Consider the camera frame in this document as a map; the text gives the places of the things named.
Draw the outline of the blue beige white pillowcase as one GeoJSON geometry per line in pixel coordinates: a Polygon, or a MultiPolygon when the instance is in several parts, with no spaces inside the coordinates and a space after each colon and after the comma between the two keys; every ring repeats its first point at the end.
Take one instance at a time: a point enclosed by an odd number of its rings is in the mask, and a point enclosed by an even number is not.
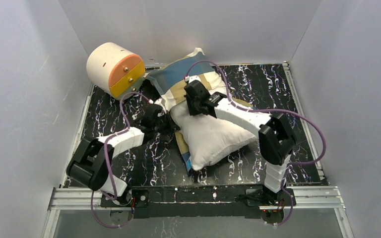
{"type": "Polygon", "coordinates": [[[168,112],[175,105],[186,102],[184,90],[186,85],[184,77],[186,75],[198,75],[211,94],[214,92],[226,94],[226,85],[220,75],[207,62],[203,50],[195,48],[193,52],[183,58],[145,76],[161,96],[156,101],[160,102],[168,112]]]}

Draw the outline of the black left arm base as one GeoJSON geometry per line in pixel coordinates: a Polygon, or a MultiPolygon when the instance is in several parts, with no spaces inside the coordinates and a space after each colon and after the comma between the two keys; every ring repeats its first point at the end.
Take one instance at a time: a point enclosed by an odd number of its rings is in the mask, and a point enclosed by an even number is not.
{"type": "Polygon", "coordinates": [[[100,207],[110,210],[110,219],[116,225],[130,222],[132,219],[148,219],[149,196],[149,186],[133,186],[115,201],[102,196],[100,207]]]}

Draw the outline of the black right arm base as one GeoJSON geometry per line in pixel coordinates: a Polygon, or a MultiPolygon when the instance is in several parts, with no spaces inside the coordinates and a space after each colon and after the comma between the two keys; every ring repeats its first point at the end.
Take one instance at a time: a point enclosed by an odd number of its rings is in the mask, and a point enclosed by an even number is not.
{"type": "Polygon", "coordinates": [[[284,224],[297,205],[292,189],[284,187],[274,193],[264,185],[261,188],[246,189],[243,194],[237,195],[235,200],[249,207],[258,207],[264,223],[273,226],[284,224]]]}

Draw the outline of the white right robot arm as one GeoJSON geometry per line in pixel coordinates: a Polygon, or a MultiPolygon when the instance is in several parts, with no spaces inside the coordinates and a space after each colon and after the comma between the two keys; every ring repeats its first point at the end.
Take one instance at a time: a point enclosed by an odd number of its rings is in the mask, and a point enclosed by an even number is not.
{"type": "Polygon", "coordinates": [[[223,93],[211,94],[197,76],[187,77],[185,82],[185,98],[190,115],[203,114],[222,119],[257,137],[260,153],[266,160],[263,188],[269,194],[280,194],[286,183],[285,173],[297,142],[285,115],[256,112],[230,101],[223,93]]]}

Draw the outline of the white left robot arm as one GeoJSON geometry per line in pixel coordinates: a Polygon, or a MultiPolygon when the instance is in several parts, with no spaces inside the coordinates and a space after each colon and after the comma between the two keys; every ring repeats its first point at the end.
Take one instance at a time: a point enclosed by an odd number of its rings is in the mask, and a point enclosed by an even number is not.
{"type": "Polygon", "coordinates": [[[92,191],[103,192],[111,200],[119,199],[127,191],[128,184],[114,175],[112,159],[169,131],[171,123],[169,113],[161,105],[150,103],[125,129],[108,136],[82,138],[66,174],[92,191]]]}

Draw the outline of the white pillow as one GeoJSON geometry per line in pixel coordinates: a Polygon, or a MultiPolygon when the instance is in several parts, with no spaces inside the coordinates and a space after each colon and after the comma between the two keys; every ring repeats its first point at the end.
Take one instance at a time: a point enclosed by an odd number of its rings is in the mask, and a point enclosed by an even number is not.
{"type": "Polygon", "coordinates": [[[175,138],[187,172],[212,166],[257,142],[255,135],[232,122],[203,114],[191,116],[185,101],[175,105],[170,114],[179,127],[175,138]]]}

